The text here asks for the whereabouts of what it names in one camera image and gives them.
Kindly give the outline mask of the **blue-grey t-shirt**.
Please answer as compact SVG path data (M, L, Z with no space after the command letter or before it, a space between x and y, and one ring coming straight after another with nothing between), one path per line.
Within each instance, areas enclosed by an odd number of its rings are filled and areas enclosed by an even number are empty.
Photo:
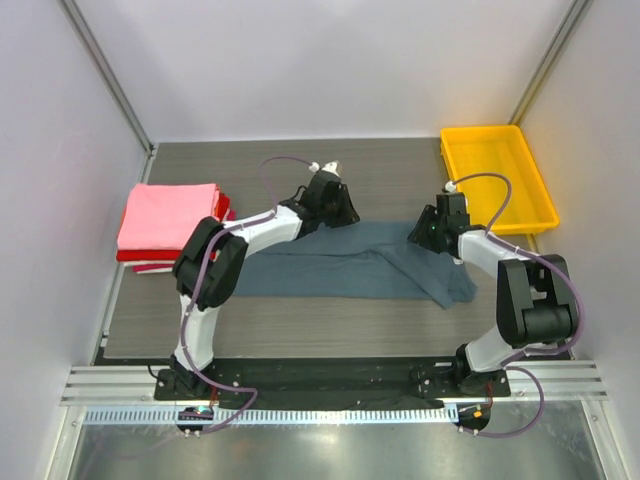
M407 240L404 221L321 227L245 260L236 296L431 300L444 309L471 302L477 287L447 253Z

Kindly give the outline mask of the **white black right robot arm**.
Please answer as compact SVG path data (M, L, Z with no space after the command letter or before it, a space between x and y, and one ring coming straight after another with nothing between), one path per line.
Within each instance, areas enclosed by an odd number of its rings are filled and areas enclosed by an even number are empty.
M440 193L408 240L480 268L496 281L495 326L461 345L450 371L436 376L456 396L480 396L528 353L555 355L581 332L581 300L559 255L540 256L473 225L462 193Z

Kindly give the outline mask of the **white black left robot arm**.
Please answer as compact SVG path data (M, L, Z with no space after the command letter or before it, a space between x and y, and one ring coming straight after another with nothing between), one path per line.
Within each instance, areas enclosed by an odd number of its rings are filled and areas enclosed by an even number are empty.
M322 225L339 228L360 220L341 179L340 163L314 163L311 170L301 194L242 220L220 223L207 217L182 249L172 269L182 319L178 346L169 360L169 381L179 395L198 400L215 386L209 371L220 307L234 293L249 256L298 240Z

